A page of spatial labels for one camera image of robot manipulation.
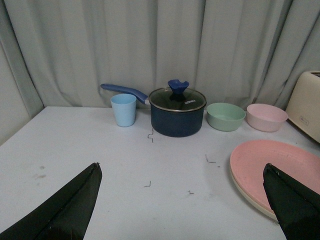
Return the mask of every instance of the plastic cup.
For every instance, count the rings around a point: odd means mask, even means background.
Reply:
[[[136,118],[136,96],[123,93],[114,95],[110,100],[116,124],[120,127],[133,125]]]

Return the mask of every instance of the toaster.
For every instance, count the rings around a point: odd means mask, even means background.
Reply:
[[[301,74],[285,111],[293,124],[320,143],[320,71]]]

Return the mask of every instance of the pot lid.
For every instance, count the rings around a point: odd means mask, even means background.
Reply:
[[[174,93],[171,86],[151,92],[149,101],[156,108],[170,112],[195,111],[207,104],[202,93],[190,88],[186,88],[182,93]]]

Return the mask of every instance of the saucepan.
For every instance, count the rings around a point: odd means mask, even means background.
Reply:
[[[145,105],[150,105],[151,125],[158,133],[169,137],[187,137],[197,133],[203,122],[206,97],[188,88],[187,81],[173,79],[169,87],[152,91],[149,96],[141,91],[113,84],[101,84],[101,88],[132,94]]]

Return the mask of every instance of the table surface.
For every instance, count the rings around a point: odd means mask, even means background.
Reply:
[[[102,182],[85,240],[285,240],[279,226],[239,193],[230,155],[257,139],[320,156],[320,145],[286,122],[273,133],[244,121],[174,138],[153,131],[149,109],[119,127],[111,108],[46,107],[0,147],[0,232],[91,163]]]

